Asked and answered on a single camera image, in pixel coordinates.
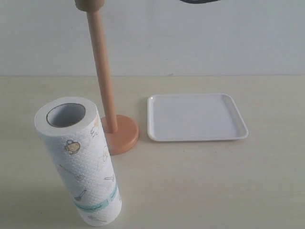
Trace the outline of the printed white paper towel roll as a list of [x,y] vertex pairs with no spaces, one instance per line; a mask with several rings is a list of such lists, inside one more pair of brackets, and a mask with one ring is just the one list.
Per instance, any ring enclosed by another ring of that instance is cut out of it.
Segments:
[[81,218],[95,227],[113,222],[122,200],[95,103],[56,99],[38,110],[34,124]]

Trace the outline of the brown cardboard tube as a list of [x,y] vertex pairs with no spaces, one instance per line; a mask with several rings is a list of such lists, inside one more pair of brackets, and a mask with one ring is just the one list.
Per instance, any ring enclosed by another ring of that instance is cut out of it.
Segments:
[[97,12],[104,5],[105,0],[75,0],[76,8],[84,12]]

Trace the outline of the wooden paper towel holder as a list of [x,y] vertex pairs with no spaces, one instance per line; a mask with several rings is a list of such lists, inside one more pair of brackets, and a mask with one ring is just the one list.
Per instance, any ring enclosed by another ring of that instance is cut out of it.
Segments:
[[136,145],[139,127],[130,117],[116,114],[107,45],[100,13],[88,12],[87,21],[105,114],[101,122],[110,154],[119,155]]

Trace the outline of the white rectangular tray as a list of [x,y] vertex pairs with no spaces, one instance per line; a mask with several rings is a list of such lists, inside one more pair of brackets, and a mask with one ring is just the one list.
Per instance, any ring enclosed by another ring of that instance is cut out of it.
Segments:
[[153,141],[232,141],[248,134],[227,94],[155,94],[147,99],[147,135]]

